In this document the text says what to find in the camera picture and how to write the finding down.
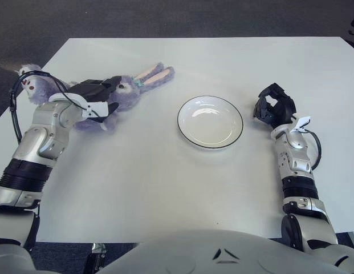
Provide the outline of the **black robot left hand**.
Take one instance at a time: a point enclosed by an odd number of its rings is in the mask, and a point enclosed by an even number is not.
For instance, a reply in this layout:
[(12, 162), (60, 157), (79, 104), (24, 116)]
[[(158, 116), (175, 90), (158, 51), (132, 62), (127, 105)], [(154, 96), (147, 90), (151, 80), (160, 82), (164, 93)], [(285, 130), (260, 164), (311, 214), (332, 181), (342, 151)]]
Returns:
[(114, 132), (117, 122), (117, 108), (119, 102), (114, 98), (116, 88), (121, 82), (121, 76), (113, 76), (106, 80), (88, 79), (68, 89), (68, 92), (81, 95), (87, 102), (107, 102), (108, 116), (102, 118), (88, 118), (77, 122), (74, 127), (79, 131)]

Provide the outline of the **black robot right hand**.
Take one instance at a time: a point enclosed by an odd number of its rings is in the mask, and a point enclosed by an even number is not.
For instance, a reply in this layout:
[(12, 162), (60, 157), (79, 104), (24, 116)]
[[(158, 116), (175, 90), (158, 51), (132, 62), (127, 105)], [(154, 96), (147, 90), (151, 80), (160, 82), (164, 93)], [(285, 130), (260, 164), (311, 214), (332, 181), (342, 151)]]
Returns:
[(253, 117), (272, 128), (292, 123), (291, 118), (296, 113), (295, 103), (278, 84), (266, 87), (258, 98)]

